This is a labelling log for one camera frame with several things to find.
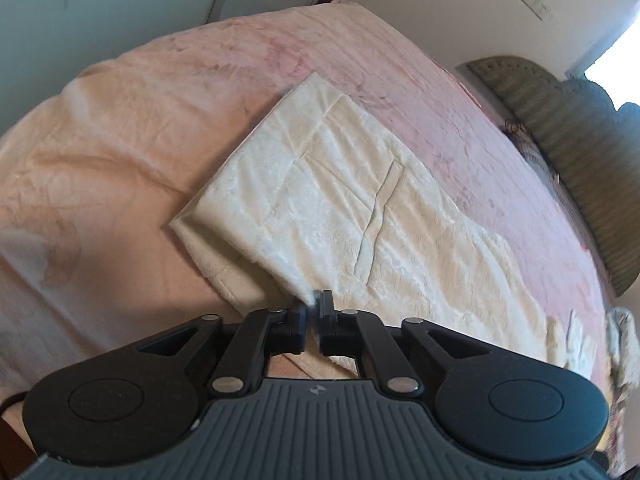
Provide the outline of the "cream white pants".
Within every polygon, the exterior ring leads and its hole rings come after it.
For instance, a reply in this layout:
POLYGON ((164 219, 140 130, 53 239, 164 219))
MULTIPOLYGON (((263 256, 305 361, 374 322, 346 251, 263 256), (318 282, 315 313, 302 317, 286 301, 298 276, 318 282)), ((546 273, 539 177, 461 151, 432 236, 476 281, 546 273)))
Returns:
POLYGON ((514 253, 413 152, 318 74, 292 89, 171 221, 241 314, 329 289, 384 323, 427 321, 590 376, 582 321, 544 313, 514 253))

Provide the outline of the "pink plush bed blanket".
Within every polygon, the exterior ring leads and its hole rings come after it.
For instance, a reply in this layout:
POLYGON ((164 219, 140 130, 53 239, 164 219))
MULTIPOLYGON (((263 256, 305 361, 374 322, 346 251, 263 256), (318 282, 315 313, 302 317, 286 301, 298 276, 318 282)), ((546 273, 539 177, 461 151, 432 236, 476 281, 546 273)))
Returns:
POLYGON ((362 6, 166 36, 93 65, 1 140, 1 392, 230 307, 169 222, 296 84, 319 73, 510 245, 550 315, 605 342, 597 267, 465 86, 362 6))

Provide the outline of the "floral crumpled quilt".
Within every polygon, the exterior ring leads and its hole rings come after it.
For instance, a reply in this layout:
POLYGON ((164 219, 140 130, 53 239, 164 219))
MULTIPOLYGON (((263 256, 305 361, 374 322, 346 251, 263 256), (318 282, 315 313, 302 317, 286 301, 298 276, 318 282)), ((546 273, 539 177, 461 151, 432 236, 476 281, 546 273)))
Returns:
POLYGON ((605 455, 608 473, 617 477, 626 471, 624 415, 629 399, 639 388, 639 338, 631 310, 616 307, 608 311, 605 321, 612 392, 605 455))

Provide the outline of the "olive green padded headboard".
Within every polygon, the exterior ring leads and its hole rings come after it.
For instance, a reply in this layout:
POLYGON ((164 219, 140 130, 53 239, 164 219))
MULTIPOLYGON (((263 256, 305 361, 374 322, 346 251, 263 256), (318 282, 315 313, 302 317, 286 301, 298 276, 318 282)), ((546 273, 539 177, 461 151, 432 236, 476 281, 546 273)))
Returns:
POLYGON ((585 79, 498 55, 466 64, 518 119, 558 173, 622 296, 639 276, 639 107, 616 108, 585 79))

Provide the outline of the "bright window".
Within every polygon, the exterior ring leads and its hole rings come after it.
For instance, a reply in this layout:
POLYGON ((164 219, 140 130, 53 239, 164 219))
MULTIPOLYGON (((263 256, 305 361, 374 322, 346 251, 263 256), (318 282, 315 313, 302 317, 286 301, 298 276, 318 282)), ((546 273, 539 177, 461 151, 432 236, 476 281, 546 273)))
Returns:
POLYGON ((616 110, 639 104, 639 15, 614 39, 607 39, 585 54, 565 75, 600 86, 616 110))

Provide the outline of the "white wardrobe door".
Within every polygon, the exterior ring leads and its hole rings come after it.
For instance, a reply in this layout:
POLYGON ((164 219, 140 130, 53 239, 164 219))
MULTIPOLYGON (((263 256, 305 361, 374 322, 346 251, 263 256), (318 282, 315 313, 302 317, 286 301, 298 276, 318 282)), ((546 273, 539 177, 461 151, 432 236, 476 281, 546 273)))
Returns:
POLYGON ((1 129, 85 68, 174 32, 318 0, 1 0, 1 129))

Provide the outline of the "white wall switch plate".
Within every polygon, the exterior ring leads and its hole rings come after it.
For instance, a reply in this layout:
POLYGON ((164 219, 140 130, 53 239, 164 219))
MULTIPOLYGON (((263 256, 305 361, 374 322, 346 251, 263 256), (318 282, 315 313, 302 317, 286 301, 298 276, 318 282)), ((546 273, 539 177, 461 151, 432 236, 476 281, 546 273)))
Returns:
POLYGON ((550 8, 546 5, 544 0, 520 0, 525 4, 533 14, 542 22, 548 20, 552 15, 550 8))

